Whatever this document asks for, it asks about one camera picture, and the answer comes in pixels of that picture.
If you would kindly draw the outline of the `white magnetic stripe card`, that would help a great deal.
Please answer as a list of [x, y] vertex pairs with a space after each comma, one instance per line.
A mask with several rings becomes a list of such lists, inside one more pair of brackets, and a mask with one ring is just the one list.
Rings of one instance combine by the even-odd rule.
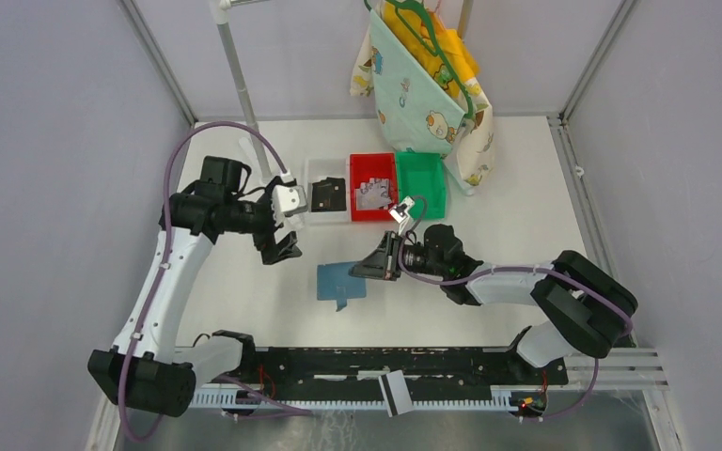
[[412, 412], [415, 409], [404, 373], [401, 370], [379, 376], [378, 382], [389, 417]]

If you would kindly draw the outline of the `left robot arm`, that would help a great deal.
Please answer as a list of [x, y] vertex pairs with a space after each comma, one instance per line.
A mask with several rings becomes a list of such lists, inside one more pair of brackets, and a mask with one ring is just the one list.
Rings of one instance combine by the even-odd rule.
[[273, 177], [255, 201], [243, 199], [251, 169], [207, 156], [198, 179], [169, 198], [171, 222], [159, 224], [149, 274], [123, 329], [108, 350], [94, 350], [87, 370], [115, 405], [181, 416], [195, 391], [225, 373], [250, 381], [258, 358], [248, 334], [219, 331], [176, 349], [181, 318], [200, 268], [225, 233], [248, 234], [265, 265], [301, 256], [295, 232], [275, 237], [285, 217], [306, 208], [306, 194], [288, 171]]

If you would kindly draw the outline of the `blue card holder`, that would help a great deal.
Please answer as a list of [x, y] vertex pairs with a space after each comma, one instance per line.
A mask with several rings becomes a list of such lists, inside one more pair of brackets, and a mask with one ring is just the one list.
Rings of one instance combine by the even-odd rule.
[[366, 280], [353, 277], [354, 262], [321, 264], [317, 266], [316, 296], [318, 301], [335, 303], [336, 311], [345, 309], [349, 301], [367, 297]]

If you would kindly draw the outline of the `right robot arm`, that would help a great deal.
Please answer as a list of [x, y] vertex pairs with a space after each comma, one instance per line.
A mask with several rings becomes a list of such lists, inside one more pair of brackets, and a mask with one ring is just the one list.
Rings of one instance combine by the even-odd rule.
[[529, 383], [545, 366], [582, 353], [603, 359], [629, 335], [635, 295], [574, 250], [532, 265], [495, 266], [469, 256], [450, 225], [431, 225], [416, 241], [411, 231], [387, 231], [377, 247], [354, 263], [355, 278], [393, 282], [406, 275], [436, 286], [455, 304], [535, 306], [543, 323], [514, 340], [505, 359], [508, 376]]

